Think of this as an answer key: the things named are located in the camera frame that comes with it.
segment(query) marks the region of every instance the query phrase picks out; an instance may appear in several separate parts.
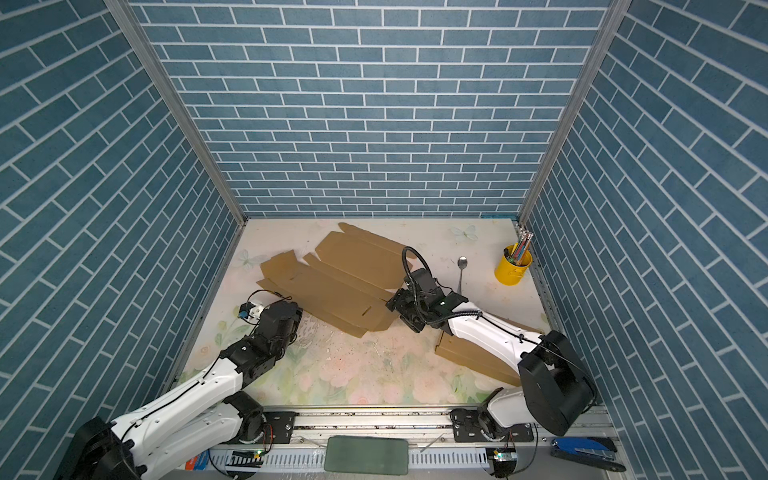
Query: yellow cup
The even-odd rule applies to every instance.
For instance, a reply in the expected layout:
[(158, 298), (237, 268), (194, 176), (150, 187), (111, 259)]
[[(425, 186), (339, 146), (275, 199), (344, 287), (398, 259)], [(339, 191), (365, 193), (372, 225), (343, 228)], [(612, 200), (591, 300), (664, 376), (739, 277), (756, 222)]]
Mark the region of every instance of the yellow cup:
[[(512, 252), (515, 251), (515, 248), (517, 247), (517, 244), (510, 245), (507, 247), (507, 250)], [(502, 260), (498, 263), (498, 266), (496, 267), (496, 279), (501, 282), (503, 285), (517, 285), (520, 283), (520, 280), (523, 279), (523, 276), (525, 275), (525, 271), (528, 269), (528, 266), (531, 265), (531, 261), (533, 260), (533, 257), (531, 257), (531, 252), (525, 251), (523, 253), (523, 259), (520, 262), (519, 266), (512, 265), (507, 261), (506, 258), (502, 255)]]

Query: floral tablecloth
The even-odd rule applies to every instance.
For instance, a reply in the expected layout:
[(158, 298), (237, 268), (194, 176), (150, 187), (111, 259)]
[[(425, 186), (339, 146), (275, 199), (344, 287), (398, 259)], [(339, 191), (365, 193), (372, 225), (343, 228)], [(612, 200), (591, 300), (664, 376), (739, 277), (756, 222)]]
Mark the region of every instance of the floral tablecloth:
[[(446, 285), (455, 284), (451, 277), (458, 277), (453, 257), (467, 256), (473, 269), (465, 270), (466, 296), (498, 315), (547, 328), (541, 301), (529, 278), (516, 287), (502, 286), (493, 278), (493, 266), (498, 258), (496, 250), (500, 252), (503, 246), (515, 241), (511, 221), (445, 219), (351, 223), (414, 245)], [(331, 230), (338, 230), (335, 220), (251, 220), (248, 223), (204, 320), (182, 381), (213, 362), (221, 349), (252, 328), (236, 315), (237, 306), (258, 288), (256, 281), (263, 278), (258, 265), (290, 249), (300, 258), (312, 251)], [(438, 253), (429, 252), (427, 244), (438, 244), (441, 249)], [(269, 294), (259, 295), (262, 296), (257, 300), (273, 300)], [(522, 317), (509, 314), (510, 304), (516, 306), (515, 311), (521, 312)], [(499, 386), (509, 387), (437, 356), (434, 352), (439, 336), (440, 330), (427, 328), (414, 333), (396, 321), (385, 332), (368, 332), (358, 339), (304, 313), (298, 340), (272, 370), (245, 391), (267, 406), (418, 405), (480, 402)]]

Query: brick wall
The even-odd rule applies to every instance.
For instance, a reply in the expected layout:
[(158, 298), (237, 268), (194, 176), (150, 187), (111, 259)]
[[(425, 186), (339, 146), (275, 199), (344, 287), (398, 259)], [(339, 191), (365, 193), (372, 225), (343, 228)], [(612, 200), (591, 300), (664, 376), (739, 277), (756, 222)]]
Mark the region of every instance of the brick wall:
[(768, 478), (768, 3), (634, 0), (532, 216), (638, 478)]
[(609, 1), (170, 3), (131, 4), (250, 216), (508, 217)]
[(0, 12), (0, 478), (51, 478), (158, 394), (234, 224), (101, 0)]

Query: aluminum frame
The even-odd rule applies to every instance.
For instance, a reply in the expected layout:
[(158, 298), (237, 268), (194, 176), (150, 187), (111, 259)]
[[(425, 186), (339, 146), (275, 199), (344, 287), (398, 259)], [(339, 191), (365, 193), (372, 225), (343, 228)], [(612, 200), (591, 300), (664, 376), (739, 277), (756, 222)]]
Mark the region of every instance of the aluminum frame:
[(243, 208), (240, 206), (240, 202), (237, 201), (227, 180), (224, 179), (221, 170), (216, 165), (214, 156), (197, 129), (197, 125), (192, 120), (189, 111), (184, 106), (184, 101), (181, 100), (179, 92), (176, 90), (173, 82), (170, 81), (170, 77), (165, 71), (160, 57), (157, 56), (157, 52), (152, 47), (147, 33), (139, 25), (138, 18), (136, 18), (133, 9), (127, 0), (104, 0), (104, 3), (115, 22), (117, 22), (118, 27), (120, 27), (123, 35), (125, 35), (126, 40), (128, 40), (128, 44), (134, 49), (134, 53), (163, 98), (170, 114), (174, 116), (185, 138), (190, 142), (192, 149), (197, 154), (197, 159), (210, 176), (216, 190), (224, 199), (224, 203), (227, 204), (227, 208), (230, 209), (237, 223), (244, 226), (247, 218)]
[(568, 98), (568, 103), (563, 109), (563, 116), (558, 123), (557, 130), (552, 134), (552, 138), (549, 141), (547, 150), (544, 153), (541, 163), (538, 165), (538, 169), (533, 176), (533, 181), (528, 189), (528, 195), (525, 196), (523, 204), (520, 207), (520, 213), (518, 214), (518, 222), (525, 225), (528, 221), (528, 217), (531, 216), (533, 207), (538, 200), (541, 191), (544, 189), (544, 185), (552, 172), (554, 163), (558, 160), (558, 155), (563, 149), (565, 139), (571, 132), (576, 116), (581, 110), (581, 106), (584, 104), (584, 99), (589, 93), (589, 88), (592, 86), (592, 82), (598, 76), (598, 70), (605, 59), (605, 54), (608, 52), (608, 47), (611, 46), (611, 42), (616, 36), (616, 32), (621, 25), (621, 21), (624, 20), (624, 14), (627, 13), (629, 5), (632, 0), (613, 0), (611, 6), (603, 18), (603, 21), (598, 30), (598, 35), (594, 40), (594, 45), (589, 50), (587, 59), (584, 61), (584, 67), (581, 69), (576, 85), (574, 86), (573, 93)]

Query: metal spoon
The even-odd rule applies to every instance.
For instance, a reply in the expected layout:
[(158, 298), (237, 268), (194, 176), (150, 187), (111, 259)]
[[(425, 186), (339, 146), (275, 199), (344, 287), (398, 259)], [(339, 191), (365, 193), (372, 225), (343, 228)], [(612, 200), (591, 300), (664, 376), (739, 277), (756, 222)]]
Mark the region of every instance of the metal spoon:
[(467, 267), (467, 257), (459, 257), (458, 262), (458, 290), (456, 292), (462, 294), (462, 275), (464, 275), (464, 269)]

